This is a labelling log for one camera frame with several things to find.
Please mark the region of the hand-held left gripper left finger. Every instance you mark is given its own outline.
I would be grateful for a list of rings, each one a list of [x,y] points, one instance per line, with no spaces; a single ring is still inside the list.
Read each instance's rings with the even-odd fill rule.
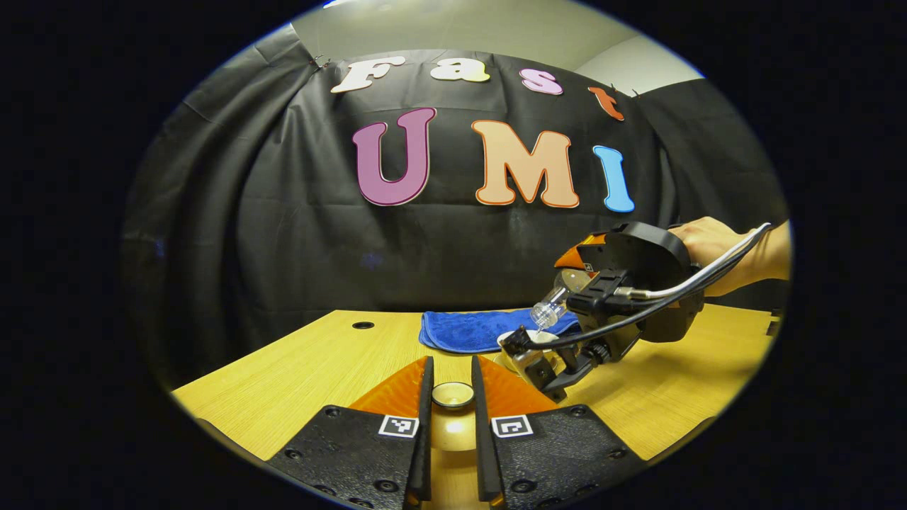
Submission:
[[[419,509],[432,498],[433,385],[422,356],[353,404],[322,407],[268,463],[354,506]]]

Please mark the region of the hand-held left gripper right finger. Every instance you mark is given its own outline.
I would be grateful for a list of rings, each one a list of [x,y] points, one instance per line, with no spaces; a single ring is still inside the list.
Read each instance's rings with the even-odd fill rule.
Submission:
[[[554,509],[647,467],[586,404],[557,404],[472,357],[478,497],[492,509]]]

